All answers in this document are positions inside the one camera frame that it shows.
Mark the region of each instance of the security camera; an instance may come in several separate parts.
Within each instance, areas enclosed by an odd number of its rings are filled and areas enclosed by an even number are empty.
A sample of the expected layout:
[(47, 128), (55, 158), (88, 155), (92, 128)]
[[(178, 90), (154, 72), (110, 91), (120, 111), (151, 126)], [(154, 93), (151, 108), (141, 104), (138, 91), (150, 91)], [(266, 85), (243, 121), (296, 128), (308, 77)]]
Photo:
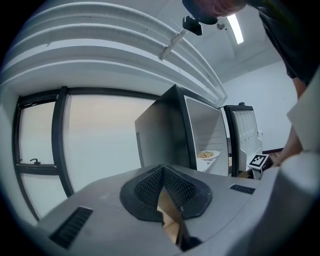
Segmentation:
[(189, 16), (182, 19), (182, 26), (184, 29), (196, 34), (197, 36), (202, 35), (202, 26), (199, 22)]

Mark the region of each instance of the person's arm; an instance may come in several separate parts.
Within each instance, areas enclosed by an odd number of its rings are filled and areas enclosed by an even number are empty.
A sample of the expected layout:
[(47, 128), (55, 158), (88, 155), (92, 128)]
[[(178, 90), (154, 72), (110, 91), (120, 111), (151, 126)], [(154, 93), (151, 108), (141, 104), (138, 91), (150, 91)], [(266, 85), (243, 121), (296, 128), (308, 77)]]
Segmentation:
[[(297, 98), (299, 100), (300, 96), (306, 90), (306, 84), (297, 77), (293, 78), (292, 81), (296, 90)], [(275, 162), (272, 167), (280, 166), (284, 160), (286, 160), (287, 158), (293, 155), (299, 154), (301, 151), (302, 151), (302, 146), (301, 146), (300, 140), (296, 134), (295, 129), (291, 126), (289, 138), (283, 150), (281, 151), (280, 155), (275, 159)]]

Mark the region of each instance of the ceiling light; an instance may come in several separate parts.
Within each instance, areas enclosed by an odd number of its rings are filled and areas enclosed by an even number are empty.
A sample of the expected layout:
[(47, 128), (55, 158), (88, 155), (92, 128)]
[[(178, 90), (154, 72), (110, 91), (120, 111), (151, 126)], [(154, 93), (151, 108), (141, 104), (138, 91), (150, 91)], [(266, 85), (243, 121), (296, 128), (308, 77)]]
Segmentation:
[(233, 14), (231, 16), (228, 16), (227, 19), (231, 25), (237, 44), (241, 44), (244, 41), (244, 38), (242, 36), (236, 15)]

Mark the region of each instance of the bowl of food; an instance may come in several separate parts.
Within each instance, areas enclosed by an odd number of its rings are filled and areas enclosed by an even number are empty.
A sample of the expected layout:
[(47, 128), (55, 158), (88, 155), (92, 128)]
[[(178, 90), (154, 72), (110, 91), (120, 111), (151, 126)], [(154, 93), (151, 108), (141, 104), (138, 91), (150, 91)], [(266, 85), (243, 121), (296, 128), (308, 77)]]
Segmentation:
[(200, 151), (196, 157), (205, 161), (212, 161), (214, 158), (216, 158), (220, 154), (219, 151), (216, 150), (203, 150)]

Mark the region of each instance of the black shirt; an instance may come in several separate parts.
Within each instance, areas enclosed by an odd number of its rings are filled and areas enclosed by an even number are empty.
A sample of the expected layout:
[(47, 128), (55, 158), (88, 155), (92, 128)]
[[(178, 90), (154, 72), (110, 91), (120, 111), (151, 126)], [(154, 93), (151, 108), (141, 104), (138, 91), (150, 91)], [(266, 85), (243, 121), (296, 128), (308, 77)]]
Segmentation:
[(289, 77), (308, 85), (320, 64), (319, 10), (308, 0), (248, 0), (248, 4), (259, 11)]

